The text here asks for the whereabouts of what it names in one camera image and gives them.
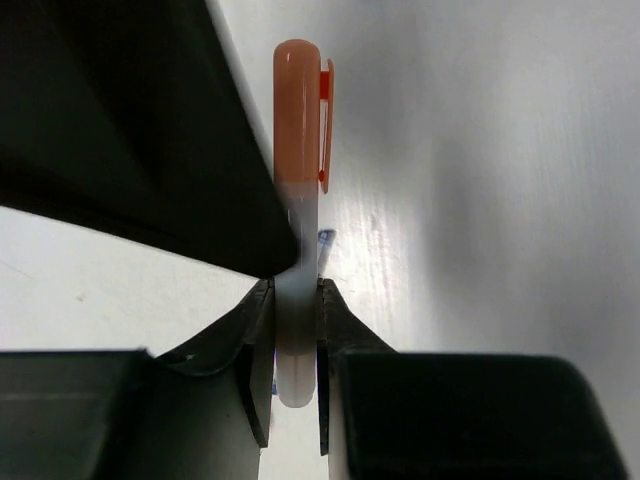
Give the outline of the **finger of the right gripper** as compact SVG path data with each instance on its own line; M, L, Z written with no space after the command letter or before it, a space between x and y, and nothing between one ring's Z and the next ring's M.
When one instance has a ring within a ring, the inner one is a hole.
M238 273L299 257L205 1L5 1L1 203Z

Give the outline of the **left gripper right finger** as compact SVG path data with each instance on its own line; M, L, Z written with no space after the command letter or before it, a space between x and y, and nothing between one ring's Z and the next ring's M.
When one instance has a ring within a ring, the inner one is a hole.
M564 359L400 353L316 297L320 450L333 479L625 479L595 393Z

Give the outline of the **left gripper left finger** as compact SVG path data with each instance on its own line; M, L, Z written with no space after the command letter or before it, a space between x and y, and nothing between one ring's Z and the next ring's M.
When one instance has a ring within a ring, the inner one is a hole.
M254 479L267 446L273 287L161 356L5 351L5 479Z

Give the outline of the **orange capped highlighter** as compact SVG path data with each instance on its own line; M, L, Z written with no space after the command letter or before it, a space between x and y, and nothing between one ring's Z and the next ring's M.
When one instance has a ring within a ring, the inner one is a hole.
M306 40L273 57L274 182L284 197L299 258L275 279L276 388L290 408L315 390L319 196L329 189L335 68Z

